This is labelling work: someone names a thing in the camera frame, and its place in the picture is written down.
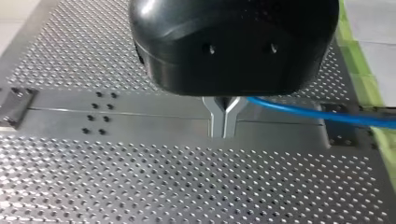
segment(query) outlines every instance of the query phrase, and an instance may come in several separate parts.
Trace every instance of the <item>perforated metal plate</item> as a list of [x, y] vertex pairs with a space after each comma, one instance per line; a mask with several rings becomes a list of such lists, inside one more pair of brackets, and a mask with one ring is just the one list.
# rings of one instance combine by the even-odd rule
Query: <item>perforated metal plate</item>
[[[134, 51], [128, 0], [63, 0], [52, 12], [11, 85], [39, 89], [133, 91], [165, 94], [146, 76]], [[354, 99], [340, 52], [330, 47], [318, 78], [289, 97]]]
[[390, 223], [362, 156], [0, 136], [0, 157], [5, 220]]
[[[361, 139], [329, 148], [319, 120], [253, 105], [235, 138], [209, 138], [199, 99], [146, 78], [127, 3], [43, 0], [0, 60], [8, 85], [39, 89], [0, 133], [0, 223], [396, 223]], [[319, 79], [282, 99], [354, 100], [332, 48]]]

